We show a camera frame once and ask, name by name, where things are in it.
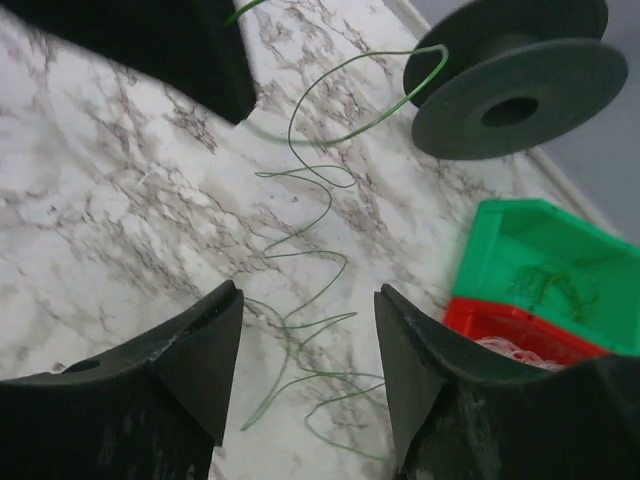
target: green plastic container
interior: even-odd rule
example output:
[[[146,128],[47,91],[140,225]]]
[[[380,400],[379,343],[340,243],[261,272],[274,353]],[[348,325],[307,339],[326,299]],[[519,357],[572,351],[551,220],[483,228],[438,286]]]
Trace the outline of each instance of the green plastic container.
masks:
[[[453,296],[521,307],[640,355],[640,248],[543,200],[480,204]]]

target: spool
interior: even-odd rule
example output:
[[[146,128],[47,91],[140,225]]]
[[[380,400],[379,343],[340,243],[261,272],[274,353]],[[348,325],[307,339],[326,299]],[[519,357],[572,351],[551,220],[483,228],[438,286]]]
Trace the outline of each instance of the spool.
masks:
[[[480,160],[548,142],[605,108],[622,90],[622,53],[600,39],[604,0],[476,0],[416,48],[443,44],[449,61],[412,102],[416,146],[437,158]],[[438,55],[412,55],[411,92]]]

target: marble countertop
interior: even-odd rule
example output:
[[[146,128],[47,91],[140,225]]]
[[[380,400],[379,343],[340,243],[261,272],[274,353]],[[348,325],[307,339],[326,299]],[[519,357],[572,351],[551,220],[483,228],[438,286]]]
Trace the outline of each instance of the marble countertop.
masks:
[[[416,39],[382,0],[270,0],[243,20],[260,100],[251,121],[285,131],[301,93],[338,63]],[[267,260],[262,249],[322,212],[305,182],[255,171],[298,166],[286,146],[232,128],[175,92],[0,18],[0,377],[59,370],[172,317],[225,279],[281,313],[337,269],[325,255]],[[402,97],[406,60],[361,60],[311,95],[296,135],[335,137]],[[319,336],[307,361],[381,373],[373,293],[383,283],[441,318],[475,208],[487,198],[561,194],[525,155],[441,162],[410,140],[415,108],[335,148],[302,148],[342,165],[356,185],[280,252],[337,249],[338,282],[291,323],[358,311]],[[211,478],[390,479],[393,465],[332,448],[303,424],[344,387],[311,380],[251,415],[284,351],[269,312],[245,314],[223,448]],[[287,378],[301,376],[291,368]],[[384,391],[375,393],[384,400]],[[363,399],[312,419],[332,439],[389,455],[385,409]]]

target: black plastic part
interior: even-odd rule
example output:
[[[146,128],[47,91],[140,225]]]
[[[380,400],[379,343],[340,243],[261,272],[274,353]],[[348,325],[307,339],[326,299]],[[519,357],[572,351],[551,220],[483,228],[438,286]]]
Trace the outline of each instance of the black plastic part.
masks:
[[[161,80],[237,124],[256,94],[233,0],[0,0],[30,25]]]
[[[416,48],[443,44],[449,61],[412,102],[412,136],[442,159],[499,157],[550,141],[605,108],[624,86],[624,55],[603,45],[604,0],[475,0],[436,25]],[[439,53],[414,54],[415,89]]]
[[[224,435],[243,304],[226,282],[61,374],[0,382],[2,478],[205,480]]]
[[[640,359],[552,373],[458,335],[389,286],[375,310],[399,478],[640,478]]]

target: gray wall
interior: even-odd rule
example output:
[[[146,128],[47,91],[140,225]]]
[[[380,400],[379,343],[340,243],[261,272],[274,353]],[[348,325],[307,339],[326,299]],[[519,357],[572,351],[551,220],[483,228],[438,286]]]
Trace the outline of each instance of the gray wall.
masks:
[[[433,25],[465,0],[410,0]],[[629,61],[629,79],[609,107],[543,146],[587,199],[640,244],[640,0],[608,0],[604,41]]]

